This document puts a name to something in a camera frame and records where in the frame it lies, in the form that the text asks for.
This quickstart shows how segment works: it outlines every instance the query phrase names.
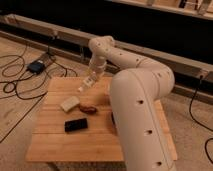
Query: wooden plank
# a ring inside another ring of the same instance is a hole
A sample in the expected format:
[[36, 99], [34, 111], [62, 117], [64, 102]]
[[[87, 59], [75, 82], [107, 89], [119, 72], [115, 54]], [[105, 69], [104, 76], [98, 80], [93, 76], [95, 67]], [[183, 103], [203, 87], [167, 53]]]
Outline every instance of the wooden plank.
[[110, 134], [35, 134], [28, 161], [123, 161], [117, 136]]
[[[77, 89], [82, 80], [81, 77], [51, 80], [26, 156], [28, 161], [123, 161], [117, 132], [111, 120], [108, 96], [111, 77], [102, 78], [94, 87], [80, 93]], [[78, 96], [82, 104], [97, 107], [97, 114], [86, 115], [78, 107], [65, 113], [60, 103], [73, 95]], [[160, 101], [156, 101], [155, 107], [172, 157], [176, 160], [175, 146]], [[65, 121], [83, 117], [88, 120], [88, 129], [69, 134], [64, 132]]]

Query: food item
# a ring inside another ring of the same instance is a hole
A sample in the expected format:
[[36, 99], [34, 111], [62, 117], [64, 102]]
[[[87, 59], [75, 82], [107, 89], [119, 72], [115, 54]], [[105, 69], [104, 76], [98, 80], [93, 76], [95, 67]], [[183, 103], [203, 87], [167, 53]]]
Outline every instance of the food item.
[[60, 106], [65, 112], [69, 112], [71, 109], [73, 109], [79, 103], [80, 103], [80, 101], [79, 101], [78, 97], [71, 96], [67, 100], [63, 101]]
[[79, 109], [81, 112], [86, 113], [86, 114], [95, 114], [98, 110], [97, 108], [93, 106], [84, 106], [84, 105], [79, 105]]

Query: brown sausage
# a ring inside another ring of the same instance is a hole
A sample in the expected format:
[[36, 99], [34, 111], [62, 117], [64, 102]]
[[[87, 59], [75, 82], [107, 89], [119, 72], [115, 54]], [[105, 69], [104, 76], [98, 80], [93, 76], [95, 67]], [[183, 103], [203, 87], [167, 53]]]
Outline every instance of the brown sausage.
[[83, 105], [79, 105], [79, 109], [81, 112], [86, 113], [86, 114], [95, 114], [98, 110], [97, 108], [93, 107], [93, 106], [83, 106]]

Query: black phone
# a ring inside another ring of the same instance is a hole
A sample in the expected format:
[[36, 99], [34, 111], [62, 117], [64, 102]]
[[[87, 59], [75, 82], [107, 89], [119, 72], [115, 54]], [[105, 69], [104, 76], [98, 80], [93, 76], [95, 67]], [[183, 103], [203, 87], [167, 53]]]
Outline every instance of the black phone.
[[87, 119], [82, 118], [77, 120], [66, 121], [64, 124], [64, 128], [65, 132], [88, 128]]

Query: cable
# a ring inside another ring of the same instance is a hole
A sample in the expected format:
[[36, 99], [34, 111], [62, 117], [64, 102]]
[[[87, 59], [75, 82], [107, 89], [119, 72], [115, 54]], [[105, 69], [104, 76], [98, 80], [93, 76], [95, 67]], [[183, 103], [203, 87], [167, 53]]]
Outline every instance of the cable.
[[[202, 81], [203, 81], [203, 76], [200, 77], [199, 84], [198, 84], [197, 88], [195, 89], [194, 95], [192, 96], [192, 99], [190, 101], [189, 114], [190, 114], [191, 118], [194, 120], [195, 123], [197, 123], [198, 125], [202, 126], [205, 129], [209, 130], [210, 132], [213, 132], [212, 128], [209, 128], [208, 126], [202, 124], [200, 121], [195, 119], [195, 117], [193, 116], [193, 113], [192, 113], [192, 104], [193, 104], [195, 97], [197, 96], [197, 93], [199, 91], [200, 85], [202, 84]], [[205, 148], [205, 153], [206, 153], [208, 160], [213, 164], [213, 159], [210, 157], [209, 152], [208, 152], [208, 144], [209, 144], [210, 141], [213, 141], [213, 138], [209, 138], [209, 139], [206, 140], [204, 148]]]
[[21, 55], [5, 55], [5, 56], [1, 56], [0, 59], [1, 59], [1, 58], [8, 58], [8, 57], [17, 57], [17, 58], [14, 59], [13, 61], [8, 62], [8, 63], [5, 64], [5, 65], [0, 66], [0, 69], [2, 69], [2, 68], [4, 68], [4, 67], [6, 67], [6, 66], [8, 66], [8, 65], [10, 65], [10, 64], [12, 64], [12, 63], [14, 63], [14, 62], [16, 62], [16, 61], [19, 60], [19, 59], [22, 59], [22, 62], [25, 63], [25, 61], [24, 61], [24, 59], [23, 59], [23, 56], [24, 56], [25, 52], [26, 52], [26, 46], [25, 46], [25, 49], [24, 49], [24, 51], [22, 52]]
[[[13, 80], [13, 81], [2, 81], [2, 82], [0, 82], [0, 83], [6, 83], [6, 85], [3, 87], [3, 92], [4, 92], [4, 93], [11, 93], [11, 92], [15, 91], [18, 82], [29, 80], [29, 79], [32, 78], [33, 76], [34, 76], [34, 74], [30, 75], [30, 76], [27, 77], [27, 78], [23, 78], [23, 79], [21, 79], [21, 77], [20, 77], [20, 78], [17, 79], [17, 80]], [[7, 90], [7, 87], [8, 87], [9, 85], [13, 85], [13, 88], [12, 88], [10, 91]]]
[[32, 106], [31, 108], [21, 117], [21, 119], [10, 129], [10, 131], [1, 139], [0, 143], [2, 143], [10, 133], [18, 126], [18, 124], [35, 108], [35, 106], [42, 100], [44, 96], [41, 96]]
[[50, 53], [50, 46], [48, 45], [48, 47], [47, 47], [47, 54], [49, 55], [49, 58], [50, 58], [50, 60], [53, 62], [53, 63], [55, 63], [56, 65], [58, 65], [58, 66], [60, 66], [61, 68], [63, 68], [64, 70], [65, 70], [65, 77], [67, 76], [67, 71], [69, 70], [69, 71], [71, 71], [71, 72], [73, 72], [74, 74], [75, 74], [75, 76], [77, 77], [78, 76], [78, 73], [74, 70], [74, 69], [71, 69], [71, 68], [67, 68], [67, 67], [65, 67], [65, 66], [63, 66], [63, 65], [61, 65], [61, 64], [59, 64], [58, 62], [55, 62], [51, 57], [53, 56], [51, 53]]
[[[6, 74], [6, 71], [8, 69], [11, 69], [13, 67], [16, 67], [16, 66], [21, 66], [20, 70], [17, 72], [17, 73], [13, 73], [13, 74]], [[6, 78], [9, 78], [9, 77], [14, 77], [18, 74], [20, 74], [24, 69], [24, 64], [13, 64], [13, 65], [9, 65], [7, 67], [5, 67], [3, 70], [2, 70], [2, 76], [6, 77]]]
[[[21, 92], [19, 92], [18, 94], [20, 95], [20, 94], [32, 92], [32, 91], [34, 91], [34, 90], [39, 89], [40, 87], [42, 87], [42, 86], [44, 85], [46, 79], [47, 79], [47, 75], [44, 77], [44, 80], [41, 82], [41, 84], [40, 84], [38, 87], [33, 88], [33, 89], [30, 89], [30, 90], [21, 91]], [[7, 99], [7, 98], [10, 98], [10, 97], [14, 97], [14, 96], [16, 96], [16, 94], [13, 94], [13, 95], [10, 95], [10, 96], [6, 96], [6, 97], [0, 97], [0, 100], [1, 100], [1, 99]]]
[[193, 104], [193, 102], [194, 102], [195, 97], [197, 96], [197, 93], [198, 93], [198, 90], [199, 90], [199, 88], [200, 88], [200, 85], [202, 84], [202, 81], [203, 81], [203, 77], [201, 76], [200, 79], [199, 79], [199, 84], [198, 84], [197, 88], [195, 89], [194, 95], [193, 95], [193, 97], [192, 97], [192, 99], [191, 99], [191, 101], [190, 101], [190, 105], [189, 105], [189, 114], [190, 114], [190, 116], [192, 117], [192, 119], [193, 119], [198, 125], [200, 125], [200, 126], [206, 128], [207, 130], [213, 132], [213, 129], [207, 127], [206, 125], [202, 124], [200, 121], [198, 121], [197, 119], [195, 119], [195, 117], [193, 116], [193, 113], [192, 113], [192, 104]]
[[51, 79], [52, 78], [52, 76], [50, 75], [50, 72], [52, 71], [52, 70], [55, 70], [55, 69], [57, 69], [57, 68], [59, 68], [60, 66], [57, 66], [57, 67], [54, 67], [54, 68], [52, 68], [52, 69], [50, 69], [50, 70], [48, 70], [48, 71], [46, 71], [46, 70], [44, 70], [44, 72], [47, 74], [47, 76]]
[[[21, 79], [21, 78], [24, 76], [25, 73], [26, 73], [26, 72], [24, 72], [24, 73], [19, 77], [19, 79]], [[45, 92], [45, 93], [42, 93], [42, 94], [40, 94], [40, 95], [33, 96], [33, 97], [21, 97], [21, 96], [20, 96], [20, 93], [18, 92], [18, 89], [17, 89], [18, 83], [19, 83], [19, 82], [16, 83], [16, 86], [15, 86], [14, 91], [15, 91], [16, 96], [17, 96], [19, 99], [21, 99], [21, 100], [32, 100], [32, 99], [36, 99], [36, 98], [42, 97], [42, 96], [44, 96], [44, 95], [47, 94], [47, 92]]]
[[213, 160], [210, 157], [209, 152], [208, 152], [208, 143], [210, 141], [213, 141], [213, 138], [209, 138], [208, 140], [206, 140], [206, 142], [205, 142], [205, 153], [206, 153], [206, 156], [208, 157], [209, 161], [213, 164]]

